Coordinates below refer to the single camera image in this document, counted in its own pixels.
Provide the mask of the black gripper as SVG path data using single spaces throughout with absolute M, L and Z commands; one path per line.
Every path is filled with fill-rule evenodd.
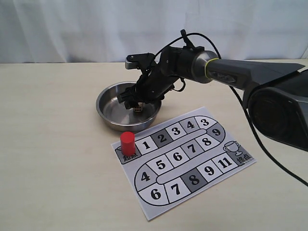
M 156 103 L 164 99 L 164 95 L 174 89 L 175 76 L 166 76 L 160 69 L 141 75 L 134 87 L 125 88 L 117 95 L 119 103 L 126 109 L 141 109 L 140 103 Z

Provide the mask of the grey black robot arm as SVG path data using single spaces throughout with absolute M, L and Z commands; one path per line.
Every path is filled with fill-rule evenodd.
M 158 62 L 153 54 L 135 54 L 127 57 L 126 68 L 141 70 L 137 82 L 118 94 L 127 109 L 163 100 L 178 79 L 215 80 L 243 91 L 243 108 L 261 134 L 308 148 L 308 72 L 302 64 L 220 59 L 203 47 L 167 46 Z

